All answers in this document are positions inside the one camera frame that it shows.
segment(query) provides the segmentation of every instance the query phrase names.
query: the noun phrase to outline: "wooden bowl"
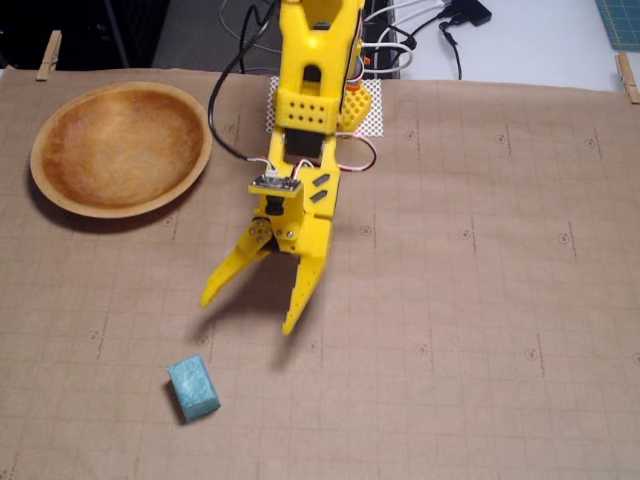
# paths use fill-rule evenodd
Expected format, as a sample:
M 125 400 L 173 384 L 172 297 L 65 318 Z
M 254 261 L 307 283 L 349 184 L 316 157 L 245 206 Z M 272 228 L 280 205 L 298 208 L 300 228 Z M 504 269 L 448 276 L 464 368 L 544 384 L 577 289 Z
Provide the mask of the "wooden bowl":
M 211 154 L 204 108 L 177 88 L 110 85 L 60 108 L 38 132 L 31 173 L 52 202 L 71 212 L 123 218 L 184 193 Z

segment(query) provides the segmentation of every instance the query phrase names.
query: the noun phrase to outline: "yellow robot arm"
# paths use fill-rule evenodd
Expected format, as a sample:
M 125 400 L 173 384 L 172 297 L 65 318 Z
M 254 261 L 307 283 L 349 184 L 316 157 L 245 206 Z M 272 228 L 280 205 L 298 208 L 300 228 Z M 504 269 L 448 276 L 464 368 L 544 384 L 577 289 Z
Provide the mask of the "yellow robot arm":
M 282 0 L 282 64 L 269 149 L 275 169 L 250 185 L 259 197 L 254 220 L 209 279 L 202 307 L 270 251 L 297 255 L 296 284 L 282 328 L 288 335 L 320 281 L 340 184 L 336 133 L 355 130 L 371 105 L 363 87 L 347 89 L 361 50 L 364 1 Z M 287 157 L 313 160 L 304 166 Z

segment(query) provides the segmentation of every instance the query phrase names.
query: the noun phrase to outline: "white surface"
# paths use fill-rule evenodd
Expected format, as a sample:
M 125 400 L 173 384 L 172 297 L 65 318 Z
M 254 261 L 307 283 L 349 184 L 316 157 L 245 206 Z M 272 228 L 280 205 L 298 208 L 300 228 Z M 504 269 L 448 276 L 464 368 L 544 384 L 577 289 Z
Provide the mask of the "white surface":
M 616 52 L 595 0 L 481 1 L 493 14 L 490 22 L 449 30 L 459 44 L 464 80 L 622 89 Z M 396 17 L 429 3 L 403 8 Z M 412 31 L 432 16 L 429 12 L 401 28 Z M 453 50 L 438 23 L 418 34 L 414 61 L 401 72 L 403 79 L 457 78 Z M 629 58 L 637 78 L 640 53 L 629 53 Z

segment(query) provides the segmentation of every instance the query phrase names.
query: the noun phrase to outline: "wooden clothespin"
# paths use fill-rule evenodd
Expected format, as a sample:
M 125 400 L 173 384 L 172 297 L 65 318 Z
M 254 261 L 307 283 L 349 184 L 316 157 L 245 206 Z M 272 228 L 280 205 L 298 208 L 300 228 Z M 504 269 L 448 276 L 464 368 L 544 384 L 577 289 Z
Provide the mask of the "wooden clothespin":
M 624 89 L 629 95 L 629 101 L 631 103 L 640 103 L 640 92 L 638 92 L 636 80 L 633 78 L 633 71 L 631 70 L 627 52 L 619 52 L 616 55 L 616 65 L 618 65 L 618 73 L 620 74 L 620 78 L 622 78 Z
M 38 82 L 46 82 L 49 80 L 49 74 L 56 69 L 61 41 L 62 32 L 60 30 L 54 30 L 51 32 L 47 49 L 44 52 L 44 57 L 42 57 L 42 64 L 40 65 L 38 75 L 36 76 L 36 80 Z

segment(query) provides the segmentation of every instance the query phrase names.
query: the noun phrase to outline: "foam cube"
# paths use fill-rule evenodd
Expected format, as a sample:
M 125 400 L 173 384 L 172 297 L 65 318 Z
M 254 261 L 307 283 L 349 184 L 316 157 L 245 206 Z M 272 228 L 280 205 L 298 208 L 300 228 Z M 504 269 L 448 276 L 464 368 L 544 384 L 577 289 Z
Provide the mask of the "foam cube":
M 168 370 L 187 422 L 220 408 L 220 400 L 200 355 L 171 365 Z

